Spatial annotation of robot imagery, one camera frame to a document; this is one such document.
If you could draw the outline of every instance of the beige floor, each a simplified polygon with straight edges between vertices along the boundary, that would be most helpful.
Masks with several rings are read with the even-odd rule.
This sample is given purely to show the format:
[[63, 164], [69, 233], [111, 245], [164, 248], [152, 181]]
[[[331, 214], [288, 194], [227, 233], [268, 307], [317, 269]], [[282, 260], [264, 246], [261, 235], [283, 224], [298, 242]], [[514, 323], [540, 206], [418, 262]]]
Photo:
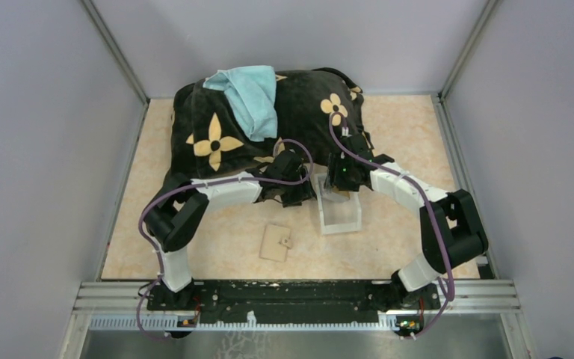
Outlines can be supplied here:
[[[157, 260], [137, 225], [170, 164], [171, 99], [150, 103], [126, 185], [102, 278], [152, 278]], [[376, 150], [425, 182], [448, 190], [454, 183], [429, 96], [365, 96], [362, 110]], [[370, 279], [391, 273], [420, 252], [419, 222], [393, 200], [359, 193], [363, 229], [322, 236], [317, 203], [283, 209], [275, 202], [236, 206], [206, 215], [188, 247], [200, 279]], [[284, 263], [259, 258], [266, 224], [291, 228], [293, 249]], [[474, 263], [455, 277], [478, 277]]]

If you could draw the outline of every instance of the transparent container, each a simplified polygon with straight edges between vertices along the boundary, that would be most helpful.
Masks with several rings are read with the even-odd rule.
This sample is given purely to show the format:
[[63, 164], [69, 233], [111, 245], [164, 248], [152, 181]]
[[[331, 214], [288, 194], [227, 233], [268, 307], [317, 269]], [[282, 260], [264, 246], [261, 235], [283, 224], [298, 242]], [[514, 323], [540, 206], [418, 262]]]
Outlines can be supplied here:
[[322, 234], [356, 232], [362, 230], [362, 207], [357, 192], [350, 192], [349, 200], [334, 202], [321, 195], [326, 174], [315, 175], [315, 187], [318, 192], [318, 212]]

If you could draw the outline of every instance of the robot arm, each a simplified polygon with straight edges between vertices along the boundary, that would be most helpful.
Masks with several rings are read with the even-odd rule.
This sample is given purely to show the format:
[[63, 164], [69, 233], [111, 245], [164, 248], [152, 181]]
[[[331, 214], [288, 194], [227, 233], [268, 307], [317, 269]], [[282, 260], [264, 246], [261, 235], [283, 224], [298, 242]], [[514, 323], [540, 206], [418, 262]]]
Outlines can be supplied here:
[[216, 180], [189, 179], [181, 174], [167, 176], [155, 195], [158, 199], [182, 187], [193, 187], [158, 202], [144, 217], [146, 230], [155, 237], [164, 266], [163, 281], [172, 292], [184, 289], [191, 281], [187, 245], [193, 239], [204, 213], [237, 204], [262, 202], [280, 196], [283, 207], [299, 206], [315, 197], [311, 182], [283, 185], [305, 178], [302, 159], [283, 151], [265, 171], [245, 170]]
[[[340, 142], [359, 157], [390, 168], [399, 175], [358, 162], [344, 153], [334, 153], [329, 158], [325, 190], [357, 191], [361, 185], [366, 185], [391, 197], [420, 220], [422, 253], [392, 275], [392, 286], [398, 293], [399, 301], [404, 301], [409, 293], [421, 289], [446, 272], [426, 206], [431, 206], [434, 211], [452, 268], [487, 250], [487, 237], [470, 193], [464, 190], [447, 192], [433, 187], [409, 174], [394, 159], [386, 155], [373, 156], [367, 140], [361, 134], [345, 136]], [[423, 189], [429, 203], [424, 203], [419, 191], [403, 180], [404, 177], [414, 180]]]
[[395, 169], [402, 175], [394, 176], [381, 169], [372, 171], [373, 191], [388, 195], [410, 210], [421, 223], [422, 253], [397, 273], [406, 291], [415, 291], [436, 280], [445, 273], [445, 266], [426, 204], [416, 188], [402, 180], [402, 177], [415, 180], [428, 196], [452, 268], [472, 260], [487, 250], [487, 237], [470, 193], [464, 190], [451, 193], [428, 185], [404, 171], [396, 163], [387, 162], [383, 166]]

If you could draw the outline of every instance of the white wall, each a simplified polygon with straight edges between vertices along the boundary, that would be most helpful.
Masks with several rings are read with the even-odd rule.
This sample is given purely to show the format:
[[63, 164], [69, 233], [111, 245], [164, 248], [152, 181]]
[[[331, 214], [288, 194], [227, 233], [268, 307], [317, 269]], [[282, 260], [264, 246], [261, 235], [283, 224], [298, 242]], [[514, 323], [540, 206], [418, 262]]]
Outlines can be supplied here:
[[486, 0], [94, 0], [151, 97], [216, 70], [335, 67], [369, 93], [440, 90]]
[[448, 105], [539, 354], [574, 358], [574, 1], [505, 1]]
[[77, 1], [0, 1], [0, 358], [58, 355], [140, 112]]

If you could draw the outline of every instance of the black fabric with flower pattern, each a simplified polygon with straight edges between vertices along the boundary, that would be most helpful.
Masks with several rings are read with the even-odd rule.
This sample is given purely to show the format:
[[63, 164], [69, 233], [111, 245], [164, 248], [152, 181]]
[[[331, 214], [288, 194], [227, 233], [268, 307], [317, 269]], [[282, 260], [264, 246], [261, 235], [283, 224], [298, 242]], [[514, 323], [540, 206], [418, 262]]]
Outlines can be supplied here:
[[[203, 88], [204, 80], [177, 91], [169, 175], [210, 178], [271, 162], [274, 144], [280, 138], [304, 144], [316, 164], [327, 165], [336, 148], [328, 132], [329, 114], [334, 111], [346, 116], [352, 131], [364, 132], [362, 90], [344, 73], [328, 67], [277, 71], [276, 81], [278, 138], [263, 142], [245, 136], [223, 92]], [[339, 124], [337, 116], [333, 125]]]

